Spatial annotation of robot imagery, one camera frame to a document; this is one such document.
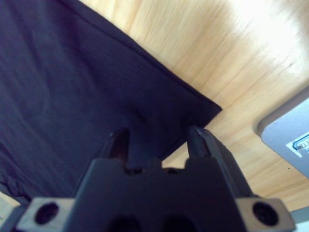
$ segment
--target white label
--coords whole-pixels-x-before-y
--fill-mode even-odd
[[[286,145],[291,151],[302,158],[302,151],[309,152],[309,132],[299,136]]]

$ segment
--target wooden surface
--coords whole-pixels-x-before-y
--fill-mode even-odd
[[[309,205],[309,180],[264,145],[257,123],[309,84],[307,0],[83,0],[223,107],[207,128],[256,194]],[[186,147],[164,161],[183,167]]]

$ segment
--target screw hole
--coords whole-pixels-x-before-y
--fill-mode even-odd
[[[277,212],[269,205],[263,202],[257,202],[253,206],[255,217],[265,225],[275,226],[279,222]]]
[[[44,225],[51,220],[53,220],[56,215],[58,214],[59,207],[55,203],[48,203],[43,205],[35,215],[35,221],[40,224]]]

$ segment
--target gray object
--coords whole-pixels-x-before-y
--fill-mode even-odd
[[[309,178],[309,87],[258,125],[262,141]]]

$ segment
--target folded cloth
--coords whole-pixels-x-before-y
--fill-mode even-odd
[[[69,197],[108,135],[164,159],[221,108],[77,0],[0,1],[0,191]]]

